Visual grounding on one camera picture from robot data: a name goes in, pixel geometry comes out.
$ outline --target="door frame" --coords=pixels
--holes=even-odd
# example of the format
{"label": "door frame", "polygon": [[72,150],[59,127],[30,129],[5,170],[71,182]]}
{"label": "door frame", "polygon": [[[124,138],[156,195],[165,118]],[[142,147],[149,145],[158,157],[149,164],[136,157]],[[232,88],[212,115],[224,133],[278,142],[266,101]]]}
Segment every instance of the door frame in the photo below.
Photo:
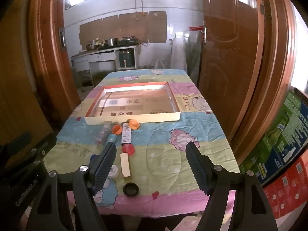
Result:
{"label": "door frame", "polygon": [[80,104],[66,51],[61,50],[64,0],[30,0],[28,39],[38,90],[63,124]]}

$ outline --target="screw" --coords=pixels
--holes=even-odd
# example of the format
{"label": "screw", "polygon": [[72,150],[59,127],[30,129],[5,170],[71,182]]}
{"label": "screw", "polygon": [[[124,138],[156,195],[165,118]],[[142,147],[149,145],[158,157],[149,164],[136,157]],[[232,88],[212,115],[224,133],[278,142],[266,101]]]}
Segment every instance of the screw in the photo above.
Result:
{"label": "screw", "polygon": [[216,171],[222,171],[222,166],[221,165],[214,165],[214,169]]}
{"label": "screw", "polygon": [[49,172],[50,177],[54,177],[56,174],[57,174],[57,171],[54,171],[54,170]]}
{"label": "screw", "polygon": [[80,171],[85,172],[88,170],[88,166],[87,165],[83,165],[79,168]]}
{"label": "screw", "polygon": [[246,174],[249,175],[249,176],[254,176],[254,173],[251,170],[247,170]]}

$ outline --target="kitchen counter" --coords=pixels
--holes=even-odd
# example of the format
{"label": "kitchen counter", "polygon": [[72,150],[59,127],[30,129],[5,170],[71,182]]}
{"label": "kitchen counter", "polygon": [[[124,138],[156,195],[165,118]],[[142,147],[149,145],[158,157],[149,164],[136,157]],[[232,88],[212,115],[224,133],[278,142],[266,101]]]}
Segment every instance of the kitchen counter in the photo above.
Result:
{"label": "kitchen counter", "polygon": [[73,55],[71,59],[75,59],[78,57],[86,56],[86,55],[92,55],[92,54],[99,54],[99,53],[104,53],[104,52],[113,52],[115,50],[122,50],[122,49],[134,49],[138,45],[133,45],[133,46],[122,46],[122,47],[115,47],[115,48],[108,48],[108,49],[101,49],[101,50],[92,50],[92,51],[85,51],[82,53],[79,53],[77,55]]}

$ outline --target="qr code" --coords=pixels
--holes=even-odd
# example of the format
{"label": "qr code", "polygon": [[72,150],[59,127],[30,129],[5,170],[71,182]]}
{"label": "qr code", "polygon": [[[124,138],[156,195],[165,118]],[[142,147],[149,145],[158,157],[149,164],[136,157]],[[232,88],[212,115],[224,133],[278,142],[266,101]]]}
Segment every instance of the qr code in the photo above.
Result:
{"label": "qr code", "polygon": [[289,184],[288,178],[286,176],[282,178],[282,182],[283,182],[283,186],[285,187]]}
{"label": "qr code", "polygon": [[117,103],[118,103],[118,100],[113,100],[109,102],[110,105],[116,105]]}
{"label": "qr code", "polygon": [[298,174],[300,174],[301,172],[303,172],[303,168],[302,168],[302,166],[301,166],[301,163],[298,163],[298,164],[296,165],[296,169],[297,169]]}

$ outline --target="red cardboard box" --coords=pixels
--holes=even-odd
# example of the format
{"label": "red cardboard box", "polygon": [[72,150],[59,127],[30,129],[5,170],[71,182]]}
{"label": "red cardboard box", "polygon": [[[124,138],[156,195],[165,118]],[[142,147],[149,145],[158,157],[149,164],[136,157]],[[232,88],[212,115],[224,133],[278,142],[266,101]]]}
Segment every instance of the red cardboard box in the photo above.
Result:
{"label": "red cardboard box", "polygon": [[275,190],[275,187],[274,187],[274,183],[267,186],[263,190],[264,190],[265,195],[266,195],[266,197],[267,197],[267,199],[270,203],[270,206],[272,207],[275,219],[280,218],[278,197],[277,197],[277,193],[276,193],[276,190]]}
{"label": "red cardboard box", "polygon": [[289,169],[264,188],[276,219],[308,200],[308,150]]}

